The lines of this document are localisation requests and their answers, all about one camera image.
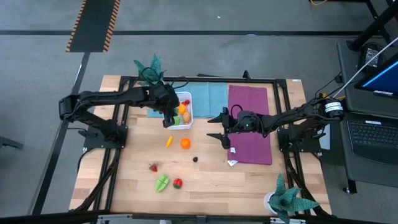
light blue cloth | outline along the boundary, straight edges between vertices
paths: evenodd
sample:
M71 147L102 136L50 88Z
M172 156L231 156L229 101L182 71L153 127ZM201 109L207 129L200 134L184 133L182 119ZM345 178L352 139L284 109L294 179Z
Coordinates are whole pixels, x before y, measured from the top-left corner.
M184 82L176 82L174 87L183 85ZM192 95L192 108L194 118L212 118L218 116L223 107L228 107L226 83L195 83L178 88L176 92L187 91ZM163 117L159 112L148 110L148 117Z

plastic basket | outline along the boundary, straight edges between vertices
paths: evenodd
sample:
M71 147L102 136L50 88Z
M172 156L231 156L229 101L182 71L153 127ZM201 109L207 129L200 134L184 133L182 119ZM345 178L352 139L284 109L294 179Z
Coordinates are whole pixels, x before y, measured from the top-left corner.
M183 120L182 120L182 114L179 114L180 116L180 124L177 125L173 125L168 127L167 129L169 130L183 130L183 129L190 129L193 123L193 110L192 110L192 95L189 92L176 92L178 99L180 101L180 103L184 102L185 100L189 100L190 104L187 106L187 111L191 114L191 121L189 122L189 124L184 124Z

purple cloth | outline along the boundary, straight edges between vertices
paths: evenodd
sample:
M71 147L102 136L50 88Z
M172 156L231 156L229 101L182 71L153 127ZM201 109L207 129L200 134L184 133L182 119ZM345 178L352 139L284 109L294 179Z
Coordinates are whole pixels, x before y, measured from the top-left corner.
M243 110L259 114L269 114L266 88L248 86L229 86L228 108L231 112L233 105L241 105ZM233 116L237 118L239 107L235 106ZM228 160L236 160L251 164L272 164L271 141L269 136L263 138L259 133L229 134L231 147L236 153L228 149Z

floor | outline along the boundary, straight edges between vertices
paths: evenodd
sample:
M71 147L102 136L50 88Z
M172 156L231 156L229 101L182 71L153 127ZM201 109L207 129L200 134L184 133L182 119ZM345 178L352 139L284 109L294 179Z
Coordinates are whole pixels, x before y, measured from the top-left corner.
M2 0L1 29L71 29L81 0ZM378 13L385 1L373 1ZM373 18L362 3L307 0L122 1L116 30L363 30ZM396 37L396 21L387 27ZM0 35L0 135L24 142L0 151L0 217L25 215L59 125L57 102L68 95L83 54L66 53L69 36ZM134 59L162 57L166 75L205 73L297 78L305 95L339 71L336 43L347 37L114 36L109 52L91 54L80 90L95 91L101 77L136 74ZM334 90L332 83L325 91ZM69 131L44 213L66 212L83 138ZM346 195L344 168L324 166L333 213L341 218L396 223L398 189L358 183Z

toy orange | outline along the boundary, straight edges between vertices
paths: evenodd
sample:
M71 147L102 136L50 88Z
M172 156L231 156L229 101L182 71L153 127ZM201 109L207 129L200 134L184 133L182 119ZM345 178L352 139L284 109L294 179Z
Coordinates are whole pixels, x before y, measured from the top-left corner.
M187 138L181 139L180 144L183 149L189 149L189 147L191 147L191 141Z
M187 106L181 103L180 106L178 106L178 113L184 114L185 112L187 112Z

